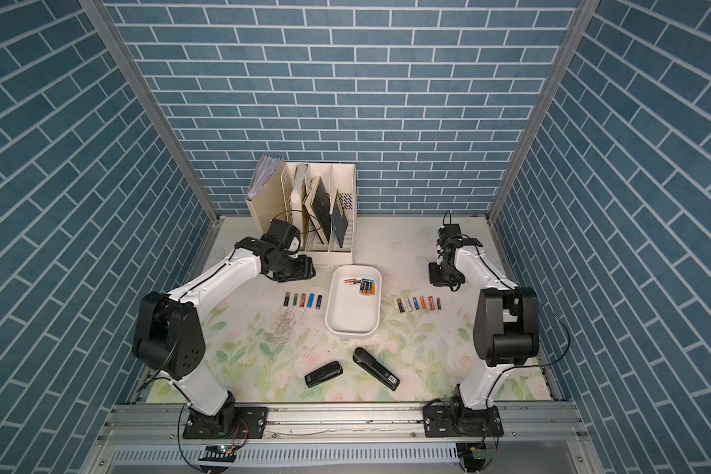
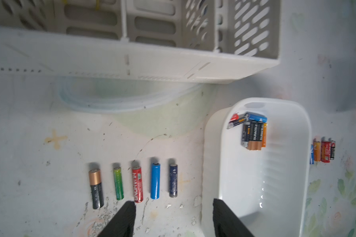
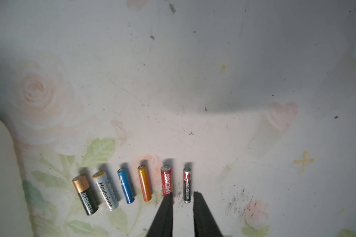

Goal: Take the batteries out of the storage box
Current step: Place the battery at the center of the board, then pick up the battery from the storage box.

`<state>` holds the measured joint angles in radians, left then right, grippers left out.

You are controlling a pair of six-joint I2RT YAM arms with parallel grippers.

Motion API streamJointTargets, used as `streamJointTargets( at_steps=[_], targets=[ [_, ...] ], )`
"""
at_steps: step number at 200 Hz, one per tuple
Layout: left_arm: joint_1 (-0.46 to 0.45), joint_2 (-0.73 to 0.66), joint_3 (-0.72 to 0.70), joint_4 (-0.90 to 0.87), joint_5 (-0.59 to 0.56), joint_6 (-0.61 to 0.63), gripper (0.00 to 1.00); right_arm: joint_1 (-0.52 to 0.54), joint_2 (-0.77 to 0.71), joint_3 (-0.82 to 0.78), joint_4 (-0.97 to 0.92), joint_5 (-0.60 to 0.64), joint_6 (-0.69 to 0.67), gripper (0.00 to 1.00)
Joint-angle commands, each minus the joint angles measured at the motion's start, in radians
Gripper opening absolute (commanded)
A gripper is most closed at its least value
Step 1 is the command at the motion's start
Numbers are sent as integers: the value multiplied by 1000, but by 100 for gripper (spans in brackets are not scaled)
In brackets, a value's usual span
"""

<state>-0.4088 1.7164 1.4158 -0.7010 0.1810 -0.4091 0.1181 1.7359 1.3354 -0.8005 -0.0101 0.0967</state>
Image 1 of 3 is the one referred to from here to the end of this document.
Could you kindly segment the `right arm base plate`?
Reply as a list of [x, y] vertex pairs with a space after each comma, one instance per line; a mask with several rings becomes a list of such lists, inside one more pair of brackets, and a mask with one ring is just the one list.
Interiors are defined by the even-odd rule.
[[428, 403], [423, 407], [423, 427], [427, 438], [501, 438], [504, 435], [497, 406], [470, 410], [464, 406]]

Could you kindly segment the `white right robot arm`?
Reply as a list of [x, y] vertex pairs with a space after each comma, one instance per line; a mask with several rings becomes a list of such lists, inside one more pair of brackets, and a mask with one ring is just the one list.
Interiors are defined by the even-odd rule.
[[504, 276], [482, 243], [458, 224], [440, 227], [436, 252], [430, 283], [453, 292], [467, 284], [478, 295], [472, 331], [476, 367], [458, 385], [453, 402], [462, 415], [487, 411], [509, 373], [539, 352], [536, 293]]

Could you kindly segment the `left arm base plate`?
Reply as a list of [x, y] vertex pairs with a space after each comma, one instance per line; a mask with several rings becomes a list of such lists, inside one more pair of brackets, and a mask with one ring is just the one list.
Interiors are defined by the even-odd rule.
[[269, 412], [269, 408], [264, 406], [237, 408], [232, 405], [209, 416], [190, 408], [182, 436], [186, 440], [260, 440]]

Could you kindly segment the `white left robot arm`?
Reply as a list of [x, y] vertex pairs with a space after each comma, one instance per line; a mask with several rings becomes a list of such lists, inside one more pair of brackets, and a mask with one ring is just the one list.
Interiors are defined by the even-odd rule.
[[258, 276], [296, 282], [315, 275], [312, 258], [302, 253], [300, 230], [275, 218], [263, 236], [236, 242], [229, 256], [187, 284], [146, 294], [138, 308], [132, 353], [169, 380], [193, 414], [228, 425], [234, 399], [205, 362], [203, 322], [219, 302]]

